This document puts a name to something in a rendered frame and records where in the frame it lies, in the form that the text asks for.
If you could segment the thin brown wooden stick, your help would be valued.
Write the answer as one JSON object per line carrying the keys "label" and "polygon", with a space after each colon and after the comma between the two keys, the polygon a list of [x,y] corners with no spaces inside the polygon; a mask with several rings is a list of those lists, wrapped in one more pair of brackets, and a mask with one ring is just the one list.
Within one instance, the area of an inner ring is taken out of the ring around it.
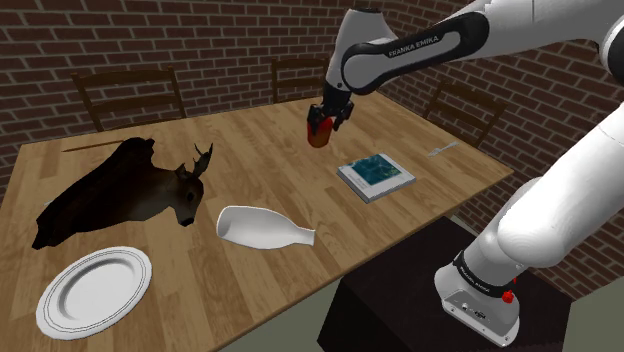
{"label": "thin brown wooden stick", "polygon": [[114,140],[114,141],[90,144],[90,145],[85,145],[85,146],[80,146],[80,147],[72,147],[72,148],[64,149],[64,150],[62,150],[62,152],[73,152],[73,151],[79,151],[79,150],[86,150],[86,149],[100,147],[100,146],[107,146],[107,145],[118,144],[118,143],[122,143],[123,141],[124,140]]}

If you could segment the dark robot stand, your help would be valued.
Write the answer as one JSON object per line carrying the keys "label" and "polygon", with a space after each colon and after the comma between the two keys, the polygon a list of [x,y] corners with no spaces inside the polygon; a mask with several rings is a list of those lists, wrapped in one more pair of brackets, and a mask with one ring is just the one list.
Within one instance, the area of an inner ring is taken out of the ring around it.
{"label": "dark robot stand", "polygon": [[514,292],[515,341],[499,348],[447,314],[435,271],[474,236],[442,217],[345,275],[317,339],[324,352],[563,352],[572,300],[530,272]]}

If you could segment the wooden dining table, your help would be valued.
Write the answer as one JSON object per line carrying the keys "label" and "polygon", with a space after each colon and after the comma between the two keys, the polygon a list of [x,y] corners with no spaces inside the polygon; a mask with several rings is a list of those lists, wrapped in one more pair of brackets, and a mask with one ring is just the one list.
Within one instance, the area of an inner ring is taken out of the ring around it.
{"label": "wooden dining table", "polygon": [[[429,121],[374,93],[327,146],[308,144],[309,102],[293,101],[23,145],[0,208],[0,352],[213,352],[322,289],[410,233],[510,174],[510,169]],[[154,163],[174,168],[212,149],[195,222],[172,211],[77,235],[34,250],[44,204],[108,157],[123,140],[155,140]],[[458,146],[434,157],[436,147]],[[416,181],[366,204],[340,166],[385,153]],[[313,246],[259,250],[221,239],[227,206],[278,212],[313,229]],[[141,302],[112,328],[59,341],[41,333],[41,294],[66,266],[93,251],[133,246],[153,277]]]}

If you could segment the white round plate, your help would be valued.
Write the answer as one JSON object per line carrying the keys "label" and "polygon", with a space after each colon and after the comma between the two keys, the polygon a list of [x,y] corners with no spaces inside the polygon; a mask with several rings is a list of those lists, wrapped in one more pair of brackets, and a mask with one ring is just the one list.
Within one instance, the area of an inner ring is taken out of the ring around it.
{"label": "white round plate", "polygon": [[151,278],[151,261],[137,248],[95,251],[70,264],[46,287],[36,309],[37,326],[57,340],[100,333],[140,302]]}

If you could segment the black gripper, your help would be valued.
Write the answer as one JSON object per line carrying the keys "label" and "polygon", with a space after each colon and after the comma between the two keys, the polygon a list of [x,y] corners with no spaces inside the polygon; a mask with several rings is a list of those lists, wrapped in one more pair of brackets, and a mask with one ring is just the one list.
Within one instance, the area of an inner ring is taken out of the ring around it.
{"label": "black gripper", "polygon": [[324,121],[324,116],[335,117],[332,128],[337,131],[340,125],[350,118],[353,111],[354,104],[350,98],[350,91],[338,89],[325,82],[321,105],[311,104],[308,110],[306,121],[310,134],[317,133],[320,124]]}

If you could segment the dark wooden chair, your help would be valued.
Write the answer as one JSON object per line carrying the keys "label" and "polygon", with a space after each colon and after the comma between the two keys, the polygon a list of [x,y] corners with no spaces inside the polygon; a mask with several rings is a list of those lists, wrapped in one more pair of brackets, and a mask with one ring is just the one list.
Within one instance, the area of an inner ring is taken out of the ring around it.
{"label": "dark wooden chair", "polygon": [[[169,65],[166,70],[144,69],[112,71],[88,76],[80,76],[78,73],[72,73],[71,78],[98,132],[105,131],[99,118],[99,116],[104,113],[175,104],[180,117],[182,119],[187,117],[175,70],[171,65]],[[158,81],[169,81],[172,86],[172,93],[134,96],[97,103],[93,103],[87,93],[87,89],[93,87]]]}
{"label": "dark wooden chair", "polygon": [[[283,88],[318,87],[324,86],[324,77],[329,66],[328,58],[289,58],[271,59],[271,79],[273,103],[288,102],[288,99],[279,98],[279,90]],[[313,69],[322,68],[323,73],[318,77],[297,77],[280,80],[278,73],[283,69]]]}
{"label": "dark wooden chair", "polygon": [[[439,97],[440,94],[443,92],[450,95],[456,95],[458,97],[469,100],[477,105],[482,105],[489,108],[493,112],[492,117],[488,122],[484,122],[456,107],[453,107],[452,105],[449,105],[446,102],[441,101]],[[481,131],[481,134],[475,140],[466,139],[464,137],[461,137],[459,134],[456,134],[456,137],[470,144],[472,147],[478,148],[483,140],[487,137],[493,126],[498,122],[501,115],[506,110],[507,106],[507,103],[495,101],[485,94],[472,91],[468,88],[462,87],[461,85],[457,85],[455,83],[451,83],[447,80],[441,80],[423,113],[423,118],[428,120],[429,114],[433,110],[439,110],[441,112],[452,115],[456,119],[463,121],[468,125],[471,125],[472,127]]]}

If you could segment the silver fork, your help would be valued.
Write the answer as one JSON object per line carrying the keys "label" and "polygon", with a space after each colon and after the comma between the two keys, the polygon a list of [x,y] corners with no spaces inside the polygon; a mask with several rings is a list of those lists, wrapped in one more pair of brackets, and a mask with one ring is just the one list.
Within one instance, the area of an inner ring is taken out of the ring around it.
{"label": "silver fork", "polygon": [[451,142],[451,143],[449,143],[448,145],[446,145],[444,147],[436,147],[427,156],[428,157],[434,157],[434,156],[438,155],[439,153],[441,153],[441,152],[443,152],[443,151],[445,151],[447,149],[450,149],[452,147],[458,146],[459,144],[460,143],[458,141],[454,141],[454,142]]}

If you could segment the white bottle vase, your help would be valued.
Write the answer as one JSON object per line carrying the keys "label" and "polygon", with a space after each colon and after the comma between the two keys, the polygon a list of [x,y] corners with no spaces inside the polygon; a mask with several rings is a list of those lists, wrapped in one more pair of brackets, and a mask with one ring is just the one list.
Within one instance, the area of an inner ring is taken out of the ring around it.
{"label": "white bottle vase", "polygon": [[259,250],[293,244],[313,246],[315,231],[297,226],[273,210],[253,206],[227,206],[217,220],[217,235],[226,241]]}

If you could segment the white book with teal cover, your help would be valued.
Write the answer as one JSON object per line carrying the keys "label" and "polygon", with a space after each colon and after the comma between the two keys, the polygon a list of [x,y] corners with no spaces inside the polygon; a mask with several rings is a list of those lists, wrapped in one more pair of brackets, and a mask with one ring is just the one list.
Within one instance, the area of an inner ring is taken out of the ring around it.
{"label": "white book with teal cover", "polygon": [[340,166],[337,175],[366,204],[416,181],[410,172],[385,153]]}

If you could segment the brown deer head figure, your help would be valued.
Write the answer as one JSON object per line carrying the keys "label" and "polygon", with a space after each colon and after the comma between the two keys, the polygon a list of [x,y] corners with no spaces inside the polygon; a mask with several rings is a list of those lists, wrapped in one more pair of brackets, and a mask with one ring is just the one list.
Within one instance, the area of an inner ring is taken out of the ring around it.
{"label": "brown deer head figure", "polygon": [[213,150],[200,152],[191,171],[153,165],[155,141],[132,137],[94,170],[57,196],[36,219],[35,250],[55,247],[77,233],[105,229],[128,221],[146,221],[167,208],[178,224],[194,223],[204,195],[200,176]]}

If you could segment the red orange round fruit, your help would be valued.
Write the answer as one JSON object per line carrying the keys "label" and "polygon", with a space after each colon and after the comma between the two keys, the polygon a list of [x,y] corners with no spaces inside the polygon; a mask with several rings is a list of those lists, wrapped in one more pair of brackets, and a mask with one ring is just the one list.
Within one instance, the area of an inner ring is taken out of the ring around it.
{"label": "red orange round fruit", "polygon": [[307,141],[312,147],[321,148],[329,142],[332,131],[333,119],[331,117],[327,117],[319,124],[317,124],[315,132],[313,130],[313,125],[308,122]]}

